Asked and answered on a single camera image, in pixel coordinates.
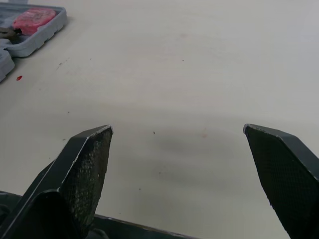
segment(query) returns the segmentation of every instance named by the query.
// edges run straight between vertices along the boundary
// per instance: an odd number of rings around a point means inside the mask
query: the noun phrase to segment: pink eraser
[[[15,29],[19,28],[23,35],[31,36],[36,33],[38,27],[46,25],[56,16],[56,12],[49,8],[30,8],[20,14],[13,22]]]

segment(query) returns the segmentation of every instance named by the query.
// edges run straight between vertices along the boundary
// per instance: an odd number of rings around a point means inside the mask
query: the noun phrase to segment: tool case
[[[32,8],[52,9],[56,15],[32,35],[20,34],[15,41],[0,38],[0,82],[14,68],[12,57],[29,56],[66,24],[66,10],[63,7],[0,2],[0,27],[13,30],[16,18]]]

